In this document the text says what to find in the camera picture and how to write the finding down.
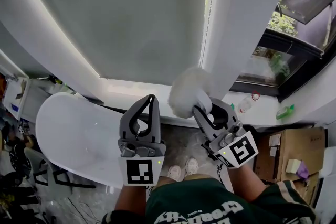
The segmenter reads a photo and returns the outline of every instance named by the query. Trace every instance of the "black window frame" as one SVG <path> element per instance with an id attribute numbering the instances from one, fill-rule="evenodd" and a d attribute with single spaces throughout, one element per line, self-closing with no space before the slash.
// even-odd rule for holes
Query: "black window frame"
<path id="1" fill-rule="evenodd" d="M 306 25 L 310 21 L 312 21 L 316 16 L 318 16 L 326 7 L 330 5 L 331 2 L 334 0 L 319 0 L 319 2 L 314 3 L 314 6 L 312 9 L 310 9 L 310 13 L 304 14 L 304 15 L 298 15 L 294 11 L 291 11 L 289 9 L 286 9 L 285 7 L 281 7 L 282 4 L 286 6 L 285 3 L 279 3 L 275 9 L 276 12 L 279 12 L 281 14 L 284 14 L 290 18 L 295 19 L 296 21 Z"/>
<path id="2" fill-rule="evenodd" d="M 303 87 L 336 57 L 336 36 L 329 41 L 327 49 L 323 51 L 295 37 L 267 28 L 258 46 L 285 52 L 306 61 L 280 86 L 237 80 L 230 91 L 251 93 L 256 90 L 262 95 L 277 97 L 278 101 L 282 102 Z"/>

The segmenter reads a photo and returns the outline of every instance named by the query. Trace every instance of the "floor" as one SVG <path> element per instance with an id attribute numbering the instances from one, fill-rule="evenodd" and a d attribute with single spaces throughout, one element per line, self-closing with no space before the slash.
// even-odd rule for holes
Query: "floor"
<path id="1" fill-rule="evenodd" d="M 161 175 L 166 175 L 171 165 L 180 165 L 182 174 L 180 180 L 185 174 L 184 164 L 189 158 L 195 158 L 199 164 L 199 173 L 209 174 L 218 179 L 217 164 L 218 162 L 211 160 L 206 150 L 201 147 L 204 141 L 204 134 L 199 129 L 191 129 L 170 125 L 162 125 L 162 139 L 167 144 L 166 156 L 161 171 Z M 30 133 L 34 134 L 34 126 L 30 126 Z M 5 175 L 12 172 L 13 168 L 9 162 L 8 152 L 2 151 L 0 156 L 0 173 Z M 120 190 L 110 188 L 90 182 L 89 180 L 77 175 L 68 173 L 70 180 L 77 183 L 89 183 L 96 185 L 96 189 L 73 188 L 73 194 L 68 198 L 61 200 L 53 200 L 48 193 L 48 187 L 37 185 L 38 195 L 41 197 L 41 205 L 29 205 L 28 208 L 34 209 L 36 212 L 46 212 L 48 216 L 53 215 L 57 218 L 58 224 L 66 223 L 97 223 L 102 219 L 104 214 L 113 210 L 117 201 Z M 232 186 L 228 177 L 226 168 L 221 171 L 221 178 L 228 190 L 232 190 Z M 22 186 L 29 186 L 27 180 L 24 179 Z"/>

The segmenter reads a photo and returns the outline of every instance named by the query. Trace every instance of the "forearm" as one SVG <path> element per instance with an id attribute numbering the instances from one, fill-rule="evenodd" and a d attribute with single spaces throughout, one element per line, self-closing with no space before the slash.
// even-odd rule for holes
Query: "forearm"
<path id="1" fill-rule="evenodd" d="M 28 141 L 27 143 L 25 143 L 26 147 L 33 148 L 34 142 L 33 142 L 32 138 L 29 137 L 29 136 L 26 136 L 26 137 L 27 137 L 27 141 Z"/>
<path id="2" fill-rule="evenodd" d="M 146 209 L 146 188 L 123 186 L 115 210 L 125 210 L 144 216 Z"/>
<path id="3" fill-rule="evenodd" d="M 228 169 L 233 191 L 246 201 L 255 200 L 266 188 L 261 179 L 247 165 Z"/>

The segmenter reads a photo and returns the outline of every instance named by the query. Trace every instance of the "shoe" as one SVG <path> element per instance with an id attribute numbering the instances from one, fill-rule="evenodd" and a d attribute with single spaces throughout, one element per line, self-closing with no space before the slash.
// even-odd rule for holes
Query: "shoe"
<path id="1" fill-rule="evenodd" d="M 196 174 L 198 171 L 197 160 L 194 158 L 187 160 L 187 162 L 185 163 L 185 170 L 186 170 L 185 176 Z"/>
<path id="2" fill-rule="evenodd" d="M 178 165 L 171 166 L 168 170 L 168 177 L 178 181 L 181 175 L 181 168 Z"/>

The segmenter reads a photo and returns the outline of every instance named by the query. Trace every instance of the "cable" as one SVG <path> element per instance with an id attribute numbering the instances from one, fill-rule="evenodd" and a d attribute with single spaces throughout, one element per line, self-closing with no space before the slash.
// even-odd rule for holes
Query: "cable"
<path id="1" fill-rule="evenodd" d="M 218 177 L 219 177 L 220 182 L 221 182 L 222 185 L 224 186 L 224 183 L 223 183 L 223 181 L 222 181 L 222 178 L 220 177 L 220 172 L 221 172 L 221 170 L 222 170 L 222 166 L 223 166 L 223 163 L 221 163 L 220 165 L 217 165 L 217 175 L 218 175 Z"/>
<path id="2" fill-rule="evenodd" d="M 151 196 L 153 188 L 154 188 L 154 186 L 147 186 L 146 187 L 146 190 L 148 190 L 148 196 Z"/>
<path id="3" fill-rule="evenodd" d="M 84 218 L 84 216 L 82 215 L 82 213 L 77 209 L 77 207 L 72 203 L 72 201 L 70 200 L 70 198 L 68 197 L 69 202 L 72 204 L 72 206 L 77 210 L 77 212 L 79 212 L 79 214 L 82 216 L 83 220 L 85 221 L 86 224 L 89 224 L 86 219 Z"/>
<path id="4" fill-rule="evenodd" d="M 330 122 L 330 123 L 328 123 L 328 124 L 326 124 L 326 125 L 330 125 L 330 124 L 332 124 L 332 123 L 334 123 L 336 120 L 334 120 L 334 121 L 332 121 L 332 122 Z"/>
<path id="5" fill-rule="evenodd" d="M 83 204 L 83 205 L 86 205 L 86 206 L 89 208 L 89 210 L 90 210 L 91 214 L 93 215 L 93 217 L 91 217 L 88 213 L 86 213 L 86 212 L 83 210 L 83 208 L 80 206 L 80 205 L 82 205 L 82 204 Z M 80 207 L 80 209 L 82 209 L 82 211 L 83 211 L 85 214 L 88 215 L 89 218 L 95 220 L 95 221 L 96 221 L 96 224 L 101 222 L 101 221 L 99 221 L 99 220 L 97 219 L 96 215 L 92 212 L 92 210 L 91 210 L 91 208 L 90 208 L 90 206 L 89 206 L 88 204 L 86 204 L 85 202 L 80 202 L 80 203 L 79 203 L 79 207 Z"/>

